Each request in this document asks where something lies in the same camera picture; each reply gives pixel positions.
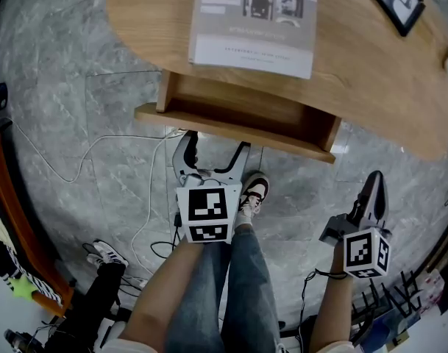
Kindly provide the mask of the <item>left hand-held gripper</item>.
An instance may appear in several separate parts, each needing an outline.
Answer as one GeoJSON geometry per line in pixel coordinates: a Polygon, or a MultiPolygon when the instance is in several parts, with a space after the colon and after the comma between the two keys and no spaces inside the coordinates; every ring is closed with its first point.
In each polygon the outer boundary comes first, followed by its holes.
{"type": "Polygon", "coordinates": [[[229,165],[215,169],[216,177],[205,178],[197,174],[197,142],[198,133],[188,130],[172,157],[174,173],[180,176],[177,204],[182,227],[191,243],[230,243],[251,144],[241,142],[229,165]]]}

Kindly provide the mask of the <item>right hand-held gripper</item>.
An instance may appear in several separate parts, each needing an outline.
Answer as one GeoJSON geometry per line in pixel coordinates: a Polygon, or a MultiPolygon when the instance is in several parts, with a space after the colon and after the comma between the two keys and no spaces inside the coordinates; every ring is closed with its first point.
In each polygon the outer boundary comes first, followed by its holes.
{"type": "Polygon", "coordinates": [[[347,214],[330,217],[319,240],[344,246],[344,272],[358,279],[384,277],[391,257],[391,232],[385,228],[388,191],[381,171],[370,173],[358,194],[351,219],[347,214]]]}

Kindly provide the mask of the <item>wooden drawer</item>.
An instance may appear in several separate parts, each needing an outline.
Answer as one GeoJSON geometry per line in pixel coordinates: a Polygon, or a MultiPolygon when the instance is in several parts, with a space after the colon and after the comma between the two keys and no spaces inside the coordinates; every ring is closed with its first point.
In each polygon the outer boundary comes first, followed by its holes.
{"type": "Polygon", "coordinates": [[[333,164],[330,150],[341,120],[263,91],[164,71],[157,102],[135,118],[245,141],[333,164]]]}

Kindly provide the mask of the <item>person's left forearm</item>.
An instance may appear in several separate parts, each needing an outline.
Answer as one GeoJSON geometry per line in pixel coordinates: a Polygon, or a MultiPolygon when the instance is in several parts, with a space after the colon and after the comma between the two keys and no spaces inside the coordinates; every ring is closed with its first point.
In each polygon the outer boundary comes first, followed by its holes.
{"type": "Polygon", "coordinates": [[[158,268],[138,297],[120,339],[164,352],[173,315],[182,301],[205,245],[183,240],[158,268]]]}

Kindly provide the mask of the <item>person's right forearm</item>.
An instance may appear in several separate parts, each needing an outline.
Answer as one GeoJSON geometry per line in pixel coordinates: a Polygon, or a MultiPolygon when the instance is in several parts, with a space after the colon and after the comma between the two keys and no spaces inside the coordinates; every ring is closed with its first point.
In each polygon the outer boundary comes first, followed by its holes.
{"type": "Polygon", "coordinates": [[[329,278],[310,338],[310,353],[347,342],[351,331],[353,278],[329,278]]]}

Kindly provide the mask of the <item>wooden coffee table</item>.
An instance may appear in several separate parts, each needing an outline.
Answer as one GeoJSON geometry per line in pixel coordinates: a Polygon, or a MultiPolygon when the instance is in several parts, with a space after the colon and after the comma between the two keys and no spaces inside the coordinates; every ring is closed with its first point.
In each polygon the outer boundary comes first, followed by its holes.
{"type": "Polygon", "coordinates": [[[309,80],[191,65],[191,0],[106,0],[110,25],[141,59],[163,71],[297,101],[392,140],[423,160],[448,147],[448,23],[433,0],[406,37],[374,0],[321,0],[309,80]]]}

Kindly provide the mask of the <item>person's right shoe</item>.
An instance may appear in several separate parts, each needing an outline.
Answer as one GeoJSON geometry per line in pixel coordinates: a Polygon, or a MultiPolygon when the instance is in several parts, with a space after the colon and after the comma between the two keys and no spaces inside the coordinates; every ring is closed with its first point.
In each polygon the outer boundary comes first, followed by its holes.
{"type": "Polygon", "coordinates": [[[262,172],[253,173],[243,185],[238,215],[252,220],[259,212],[269,191],[269,178],[262,172]]]}

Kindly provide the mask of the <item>black woven chair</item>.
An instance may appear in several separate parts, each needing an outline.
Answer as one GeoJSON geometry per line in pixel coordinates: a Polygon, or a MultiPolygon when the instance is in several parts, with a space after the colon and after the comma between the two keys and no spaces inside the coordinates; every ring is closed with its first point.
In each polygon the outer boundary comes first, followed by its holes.
{"type": "Polygon", "coordinates": [[[374,323],[381,320],[393,311],[397,312],[403,319],[407,319],[411,315],[419,314],[422,307],[420,299],[420,289],[416,283],[419,272],[410,271],[405,275],[403,271],[400,272],[401,283],[399,285],[392,285],[387,288],[384,283],[380,284],[381,289],[378,290],[370,279],[369,290],[370,293],[362,294],[362,303],[352,303],[352,327],[358,329],[351,332],[350,341],[354,346],[361,345],[369,333],[374,329],[374,323]]]}

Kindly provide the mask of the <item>grey photo book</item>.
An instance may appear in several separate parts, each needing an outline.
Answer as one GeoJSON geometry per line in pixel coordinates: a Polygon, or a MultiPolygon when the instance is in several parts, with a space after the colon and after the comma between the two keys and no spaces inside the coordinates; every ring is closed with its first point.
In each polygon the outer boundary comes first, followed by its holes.
{"type": "Polygon", "coordinates": [[[309,79],[318,0],[194,0],[188,61],[309,79]]]}

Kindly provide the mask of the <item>person's blue jeans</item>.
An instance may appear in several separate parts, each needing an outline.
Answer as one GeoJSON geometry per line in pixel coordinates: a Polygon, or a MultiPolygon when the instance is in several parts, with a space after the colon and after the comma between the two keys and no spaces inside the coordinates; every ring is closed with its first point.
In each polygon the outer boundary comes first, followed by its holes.
{"type": "Polygon", "coordinates": [[[166,353],[281,353],[274,292],[251,225],[208,243],[168,328],[166,353]]]}

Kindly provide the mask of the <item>orange wooden sofa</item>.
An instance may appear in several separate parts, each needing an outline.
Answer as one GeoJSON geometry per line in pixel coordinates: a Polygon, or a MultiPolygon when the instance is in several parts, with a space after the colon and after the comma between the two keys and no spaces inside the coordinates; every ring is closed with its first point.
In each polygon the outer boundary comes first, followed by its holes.
{"type": "Polygon", "coordinates": [[[34,231],[18,199],[16,189],[8,171],[0,133],[0,219],[9,232],[17,251],[19,263],[31,274],[42,279],[63,299],[59,306],[55,301],[40,293],[33,294],[33,301],[41,307],[62,318],[71,306],[74,289],[57,270],[54,255],[48,244],[34,231]]]}

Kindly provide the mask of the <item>person's white shirt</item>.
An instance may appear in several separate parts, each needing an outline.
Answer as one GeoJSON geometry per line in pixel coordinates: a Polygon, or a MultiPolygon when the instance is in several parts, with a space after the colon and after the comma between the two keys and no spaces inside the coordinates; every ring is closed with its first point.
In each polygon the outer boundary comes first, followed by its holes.
{"type": "MultiPolygon", "coordinates": [[[[123,339],[108,341],[102,348],[102,353],[158,353],[145,344],[123,339]]],[[[356,353],[352,343],[348,341],[337,341],[325,346],[317,353],[356,353]]]]}

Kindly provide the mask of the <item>black white striped blanket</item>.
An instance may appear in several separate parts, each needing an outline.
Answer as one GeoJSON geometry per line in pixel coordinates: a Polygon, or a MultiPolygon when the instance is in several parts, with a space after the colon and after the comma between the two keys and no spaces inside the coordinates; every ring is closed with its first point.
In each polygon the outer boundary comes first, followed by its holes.
{"type": "Polygon", "coordinates": [[[29,273],[20,263],[17,258],[17,251],[11,240],[9,232],[6,226],[0,219],[0,277],[8,288],[13,291],[10,284],[10,277],[19,278],[22,274],[25,274],[30,282],[34,284],[40,293],[59,304],[62,305],[62,297],[54,291],[50,285],[44,282],[42,279],[37,278],[35,275],[29,273]]]}

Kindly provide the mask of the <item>green star cushion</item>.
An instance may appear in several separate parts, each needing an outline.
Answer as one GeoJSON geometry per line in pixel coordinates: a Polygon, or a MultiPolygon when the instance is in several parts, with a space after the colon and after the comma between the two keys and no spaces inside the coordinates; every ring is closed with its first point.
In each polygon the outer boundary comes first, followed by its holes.
{"type": "Polygon", "coordinates": [[[22,274],[19,278],[10,277],[10,284],[13,288],[14,297],[26,299],[27,301],[32,301],[32,294],[38,291],[37,287],[30,282],[25,274],[22,274]]]}

